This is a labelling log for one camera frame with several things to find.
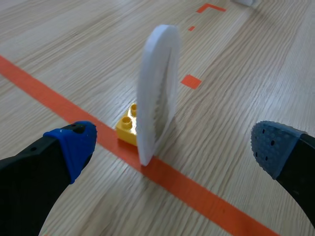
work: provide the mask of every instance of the white disc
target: white disc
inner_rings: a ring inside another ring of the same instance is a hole
[[[175,115],[180,36],[176,26],[160,25],[144,46],[137,91],[137,146],[146,166]]]

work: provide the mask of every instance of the orange tape line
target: orange tape line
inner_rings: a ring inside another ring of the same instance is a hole
[[[188,30],[189,31],[193,31],[193,29],[195,28],[195,26],[190,27]]]
[[[201,80],[197,79],[196,77],[192,75],[186,75],[183,80],[181,81],[183,85],[186,85],[192,89],[196,89],[201,84]]]
[[[197,12],[198,12],[198,13],[202,13],[202,12],[203,12],[205,9],[207,9],[208,7],[213,8],[213,9],[218,10],[218,11],[223,11],[223,12],[226,11],[226,9],[224,9],[224,8],[222,8],[222,7],[214,6],[214,5],[209,4],[209,3],[205,3],[201,8],[199,8],[199,9],[197,10]]]
[[[141,166],[135,146],[119,142],[115,131],[109,126],[2,56],[0,56],[0,74],[67,122],[73,123],[78,120],[93,122],[97,127],[97,142],[100,145],[230,234],[278,235],[158,158],[154,157],[147,167]]]

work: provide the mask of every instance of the orange tape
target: orange tape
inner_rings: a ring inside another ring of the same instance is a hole
[[[195,28],[195,26],[190,27],[188,30],[189,31],[193,31],[193,29]]]
[[[224,8],[222,8],[222,7],[214,6],[214,5],[209,4],[209,3],[205,3],[201,8],[199,8],[199,9],[197,10],[197,12],[198,12],[198,13],[202,13],[202,12],[203,12],[205,9],[207,9],[208,7],[213,8],[213,9],[218,10],[218,11],[223,11],[223,12],[226,11],[226,9],[224,9]]]
[[[230,234],[278,235],[158,158],[154,157],[147,167],[141,166],[135,146],[119,142],[113,129],[1,56],[0,74],[67,122],[93,122],[100,145]]]
[[[186,75],[181,83],[192,89],[196,89],[201,84],[201,80],[193,77],[192,75]]]

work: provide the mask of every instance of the yellow duplo block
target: yellow duplo block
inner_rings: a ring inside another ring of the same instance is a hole
[[[119,139],[137,146],[137,105],[133,103],[116,125]]]

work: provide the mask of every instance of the lego stud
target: lego stud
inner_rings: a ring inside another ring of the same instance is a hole
[[[133,117],[136,117],[137,116],[137,104],[132,104],[130,110],[131,110],[131,115]]]
[[[125,129],[131,129],[132,128],[132,121],[130,117],[124,117],[122,119],[122,127]]]

